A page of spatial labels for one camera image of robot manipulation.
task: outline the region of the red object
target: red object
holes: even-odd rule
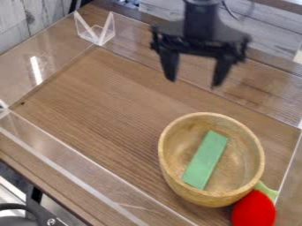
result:
[[[275,219],[273,203],[260,191],[252,191],[233,206],[233,226],[273,226]]]

